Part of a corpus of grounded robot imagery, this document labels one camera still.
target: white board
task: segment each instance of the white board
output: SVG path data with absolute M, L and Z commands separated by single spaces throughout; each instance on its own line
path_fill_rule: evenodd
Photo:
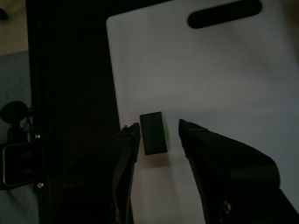
M 108 43 L 121 125 L 161 111 L 169 152 L 140 150 L 132 192 L 136 224 L 202 223 L 177 135 L 185 119 L 263 151 L 299 210 L 299 68 L 277 0 L 253 17 L 201 29 L 197 10 L 232 1 L 176 0 L 110 17 Z

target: small black rectangle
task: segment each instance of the small black rectangle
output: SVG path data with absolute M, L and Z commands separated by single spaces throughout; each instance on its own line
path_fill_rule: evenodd
M 150 155 L 166 152 L 161 112 L 140 115 L 140 124 L 142 131 L 144 154 Z
M 261 11 L 261 8 L 263 5 L 257 0 L 227 3 L 206 10 L 193 12 L 188 17 L 188 25 L 193 29 L 217 25 L 255 16 Z

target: black plastic piece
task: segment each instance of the black plastic piece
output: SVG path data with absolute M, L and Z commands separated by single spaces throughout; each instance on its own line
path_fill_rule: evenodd
M 0 20 L 6 20 L 6 19 L 8 19 L 8 15 L 5 11 L 0 8 Z
M 154 112 L 140 115 L 140 124 L 142 131 L 144 154 L 152 155 L 166 152 L 162 113 Z
M 188 17 L 188 25 L 198 29 L 210 25 L 255 16 L 261 11 L 263 5 L 257 0 L 243 0 L 227 3 L 206 10 L 193 12 Z
M 134 123 L 73 164 L 53 223 L 133 224 L 130 189 L 138 143 L 140 127 Z
M 275 161 L 241 142 L 180 120 L 178 134 L 206 224 L 299 223 Z

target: white panel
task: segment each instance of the white panel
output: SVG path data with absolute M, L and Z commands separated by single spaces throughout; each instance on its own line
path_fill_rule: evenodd
M 228 1 L 176 0 L 106 21 L 121 125 L 162 111 L 169 152 L 134 171 L 136 224 L 202 223 L 182 155 L 182 118 L 263 151 L 299 210 L 299 68 L 280 2 L 253 17 L 193 30 L 188 15 Z

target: dark background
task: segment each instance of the dark background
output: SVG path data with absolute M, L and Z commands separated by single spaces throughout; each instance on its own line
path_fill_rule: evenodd
M 120 130 L 106 19 L 161 2 L 26 1 L 33 127 L 46 149 L 41 223 L 58 211 L 65 171 Z

